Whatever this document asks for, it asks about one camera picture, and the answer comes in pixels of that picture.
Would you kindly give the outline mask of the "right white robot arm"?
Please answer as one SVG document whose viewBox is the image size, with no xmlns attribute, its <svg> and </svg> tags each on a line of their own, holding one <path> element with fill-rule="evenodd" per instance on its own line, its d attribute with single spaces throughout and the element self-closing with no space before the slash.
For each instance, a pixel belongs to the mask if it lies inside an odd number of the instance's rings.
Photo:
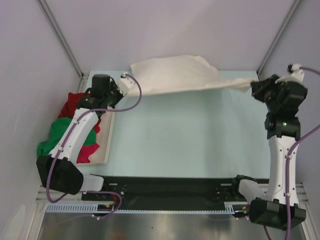
<svg viewBox="0 0 320 240">
<path fill-rule="evenodd" d="M 296 114 L 308 93 L 303 78 L 303 73 L 282 77 L 275 74 L 250 84 L 252 96 L 267 107 L 264 127 L 270 150 L 269 182 L 263 192 L 254 178 L 237 175 L 230 188 L 235 200 L 247 200 L 252 223 L 283 231 L 306 219 L 296 192 L 296 152 L 301 140 Z"/>
</svg>

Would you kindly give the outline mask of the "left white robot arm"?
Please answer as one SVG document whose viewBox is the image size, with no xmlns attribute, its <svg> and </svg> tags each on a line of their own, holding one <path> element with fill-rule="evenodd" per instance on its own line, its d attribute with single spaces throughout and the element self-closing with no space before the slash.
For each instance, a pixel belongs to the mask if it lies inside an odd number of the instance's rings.
<svg viewBox="0 0 320 240">
<path fill-rule="evenodd" d="M 85 144 L 96 145 L 90 135 L 96 133 L 95 126 L 104 113 L 116 112 L 116 105 L 134 85 L 127 74 L 119 80 L 107 74 L 95 74 L 91 87 L 78 94 L 62 136 L 50 150 L 38 152 L 36 166 L 47 195 L 58 191 L 63 195 L 93 192 L 100 200 L 110 196 L 111 188 L 104 184 L 103 177 L 83 174 L 77 167 L 77 160 Z"/>
</svg>

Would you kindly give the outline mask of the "cream white t shirt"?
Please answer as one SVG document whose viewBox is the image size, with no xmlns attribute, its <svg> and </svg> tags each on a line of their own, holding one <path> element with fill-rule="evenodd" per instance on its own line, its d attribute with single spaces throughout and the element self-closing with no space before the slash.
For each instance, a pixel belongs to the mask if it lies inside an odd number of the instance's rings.
<svg viewBox="0 0 320 240">
<path fill-rule="evenodd" d="M 245 92 L 258 81 L 257 77 L 241 76 L 222 79 L 220 72 L 199 55 L 151 58 L 130 68 L 145 96 L 224 88 Z"/>
</svg>

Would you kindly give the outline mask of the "dark red t shirt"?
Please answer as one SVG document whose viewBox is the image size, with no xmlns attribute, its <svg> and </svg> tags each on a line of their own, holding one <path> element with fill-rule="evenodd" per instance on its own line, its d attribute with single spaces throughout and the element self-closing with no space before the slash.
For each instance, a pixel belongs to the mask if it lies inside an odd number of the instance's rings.
<svg viewBox="0 0 320 240">
<path fill-rule="evenodd" d="M 85 94 L 83 92 L 68 93 L 67 101 L 61 109 L 60 114 L 58 115 L 58 120 L 56 121 L 57 126 L 55 126 L 55 129 L 61 136 L 64 134 L 64 131 L 68 128 L 68 125 L 74 117 L 77 104 L 84 95 Z"/>
</svg>

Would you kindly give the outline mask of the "green t shirt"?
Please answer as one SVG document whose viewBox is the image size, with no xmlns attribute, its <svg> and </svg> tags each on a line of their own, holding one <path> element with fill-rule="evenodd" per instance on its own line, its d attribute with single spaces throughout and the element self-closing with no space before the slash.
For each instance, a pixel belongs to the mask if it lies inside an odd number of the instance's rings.
<svg viewBox="0 0 320 240">
<path fill-rule="evenodd" d="M 36 150 L 36 157 L 37 157 L 37 158 L 40 157 L 40 156 L 42 156 L 42 155 L 43 155 L 43 156 L 48 156 L 49 153 L 50 153 L 50 151 L 58 144 L 58 142 L 61 140 L 62 136 L 64 135 L 65 131 L 67 130 L 67 129 L 66 129 L 66 130 L 64 131 L 63 135 L 60 135 L 60 134 L 58 133 L 58 131 L 57 131 L 56 128 L 55 128 L 55 127 L 57 126 L 57 121 L 58 121 L 58 120 L 59 120 L 59 119 L 57 119 L 56 121 L 54 121 L 54 122 L 51 124 L 50 131 L 49 131 L 49 135 L 48 135 L 48 139 L 47 139 L 46 141 L 41 142 L 41 143 L 38 145 L 37 150 Z M 93 145 L 93 144 L 97 143 L 96 133 L 97 133 L 97 132 L 96 132 L 95 129 L 93 128 L 93 129 L 89 132 L 86 140 L 84 141 L 83 146 L 90 146 L 90 145 Z"/>
</svg>

